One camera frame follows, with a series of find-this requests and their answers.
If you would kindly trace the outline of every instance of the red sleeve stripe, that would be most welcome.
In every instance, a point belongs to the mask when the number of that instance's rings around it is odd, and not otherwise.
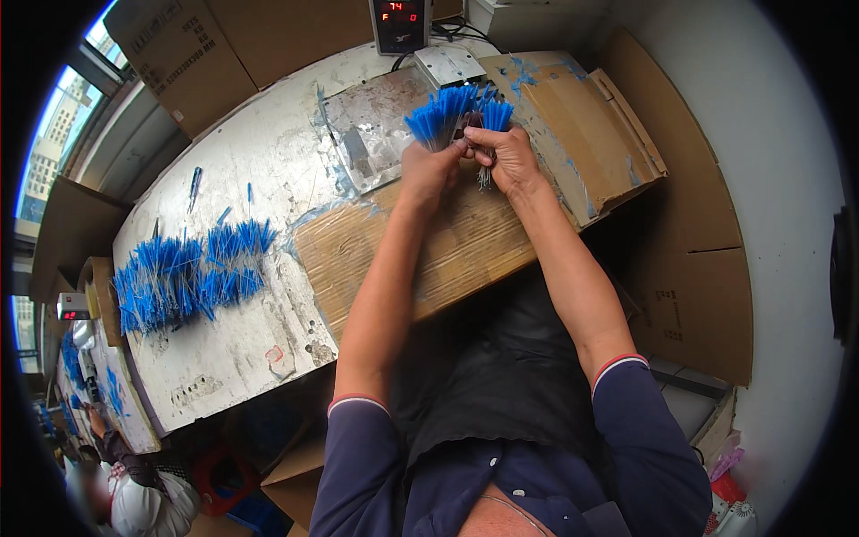
[[[591,388],[591,399],[594,398],[594,394],[596,393],[596,387],[597,387],[597,385],[600,384],[600,380],[602,379],[602,377],[606,376],[606,373],[608,373],[610,370],[612,370],[614,368],[614,366],[619,365],[621,363],[628,363],[628,362],[639,362],[639,363],[643,363],[644,367],[646,367],[648,369],[650,367],[650,364],[647,363],[647,360],[645,360],[644,357],[641,356],[640,354],[621,354],[618,357],[612,358],[611,360],[609,360],[608,362],[603,364],[603,366],[600,368],[600,371],[596,374],[596,380],[594,381],[594,387]]]
[[[332,411],[332,410],[334,410],[334,408],[335,408],[336,406],[340,406],[341,404],[343,404],[343,403],[348,403],[348,402],[350,402],[350,401],[364,401],[365,403],[370,403],[370,404],[376,405],[376,406],[378,406],[380,409],[382,409],[383,411],[385,411],[385,413],[386,413],[389,417],[390,417],[390,415],[391,415],[391,413],[390,413],[390,412],[388,411],[388,409],[387,409],[387,406],[385,406],[385,404],[384,404],[384,403],[382,403],[380,400],[376,399],[376,398],[375,398],[375,397],[373,397],[372,395],[367,395],[367,394],[343,394],[343,395],[341,395],[341,396],[339,396],[339,397],[337,397],[337,398],[334,398],[334,400],[331,402],[331,404],[330,404],[330,405],[328,405],[328,417],[329,417],[329,418],[331,417],[331,411]]]

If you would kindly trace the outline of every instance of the red marking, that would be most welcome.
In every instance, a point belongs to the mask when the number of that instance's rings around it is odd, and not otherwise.
[[[277,345],[273,346],[271,350],[265,354],[265,359],[268,360],[269,363],[280,362],[281,358],[283,358],[283,351],[281,351],[280,347]]]

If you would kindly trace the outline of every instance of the white sleeve stripe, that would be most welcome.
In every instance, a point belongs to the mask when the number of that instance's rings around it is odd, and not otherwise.
[[[391,416],[391,413],[390,413],[390,412],[388,412],[388,411],[387,411],[387,409],[385,408],[385,406],[384,406],[384,405],[382,405],[382,403],[380,403],[379,401],[374,401],[374,400],[372,400],[372,399],[367,399],[366,397],[347,397],[346,399],[341,399],[341,400],[337,401],[336,403],[334,403],[333,405],[331,405],[331,408],[329,408],[329,409],[328,409],[328,417],[329,417],[329,418],[331,417],[331,412],[332,412],[335,408],[337,408],[338,406],[342,405],[343,403],[349,403],[349,402],[351,402],[351,401],[364,401],[364,402],[366,402],[366,403],[371,403],[371,404],[373,404],[373,405],[378,406],[378,407],[379,407],[380,409],[382,409],[383,411],[385,411],[385,413],[388,415],[388,417],[390,417],[390,416]]]
[[[621,358],[621,359],[620,359],[620,360],[618,360],[617,362],[615,362],[615,363],[613,363],[613,364],[609,365],[607,368],[605,368],[605,370],[603,370],[603,372],[602,372],[602,373],[600,373],[600,376],[598,376],[598,377],[597,377],[597,379],[596,379],[596,382],[594,382],[594,391],[593,391],[593,393],[594,393],[594,394],[596,394],[596,387],[600,385],[600,381],[602,380],[602,377],[606,376],[606,373],[608,373],[609,371],[611,371],[612,369],[614,369],[616,366],[620,365],[621,363],[628,363],[628,362],[639,362],[639,363],[643,363],[643,364],[644,364],[644,367],[646,367],[647,369],[650,369],[650,367],[649,367],[649,365],[648,365],[647,361],[646,361],[646,360],[644,360],[644,358],[640,358],[640,357],[626,357],[626,358]]]

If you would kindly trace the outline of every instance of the metal plate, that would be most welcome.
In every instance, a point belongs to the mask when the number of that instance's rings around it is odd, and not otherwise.
[[[432,89],[415,67],[407,67],[325,99],[328,128],[360,193],[400,177],[400,156],[414,140],[403,116],[425,105]]]

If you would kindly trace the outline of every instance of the red stool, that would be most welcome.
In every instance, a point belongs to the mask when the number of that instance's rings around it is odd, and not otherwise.
[[[235,489],[228,488],[228,484],[212,483],[212,474],[216,468],[222,464],[230,465],[231,462],[241,476],[241,487]],[[214,446],[197,459],[194,462],[192,475],[197,486],[197,492],[200,493],[200,499],[202,500],[200,512],[207,516],[226,514],[227,511],[233,509],[236,504],[250,494],[253,489],[257,488],[262,481],[262,476],[254,472],[253,468],[225,443]],[[223,496],[224,491],[228,491],[228,497]]]

